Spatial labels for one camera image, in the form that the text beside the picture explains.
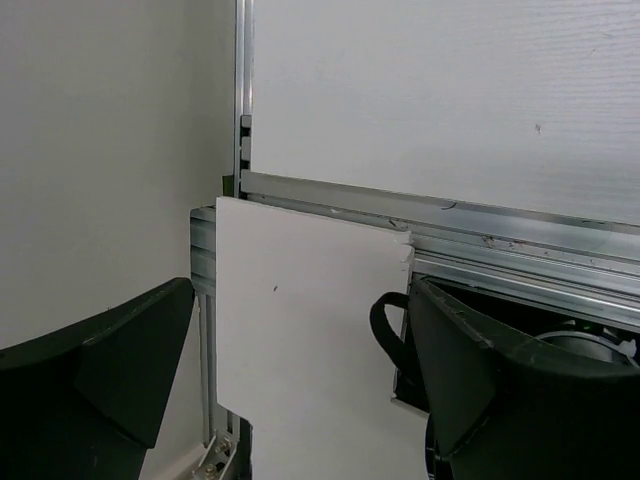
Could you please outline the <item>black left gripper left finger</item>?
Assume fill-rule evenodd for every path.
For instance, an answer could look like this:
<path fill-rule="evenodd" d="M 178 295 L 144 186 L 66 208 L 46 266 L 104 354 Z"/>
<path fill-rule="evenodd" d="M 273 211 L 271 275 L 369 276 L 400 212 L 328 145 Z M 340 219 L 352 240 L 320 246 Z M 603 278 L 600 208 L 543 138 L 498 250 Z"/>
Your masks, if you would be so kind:
<path fill-rule="evenodd" d="M 4 479 L 136 479 L 156 445 L 195 293 L 174 278 L 1 352 Z"/>

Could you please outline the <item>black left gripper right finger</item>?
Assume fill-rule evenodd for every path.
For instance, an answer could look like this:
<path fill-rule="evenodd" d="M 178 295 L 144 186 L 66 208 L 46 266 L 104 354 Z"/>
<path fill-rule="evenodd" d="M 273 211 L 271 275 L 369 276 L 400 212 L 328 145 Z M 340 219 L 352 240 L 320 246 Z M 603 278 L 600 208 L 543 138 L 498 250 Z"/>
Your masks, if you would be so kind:
<path fill-rule="evenodd" d="M 639 371 L 549 344 L 419 281 L 409 318 L 457 479 L 635 479 Z"/>

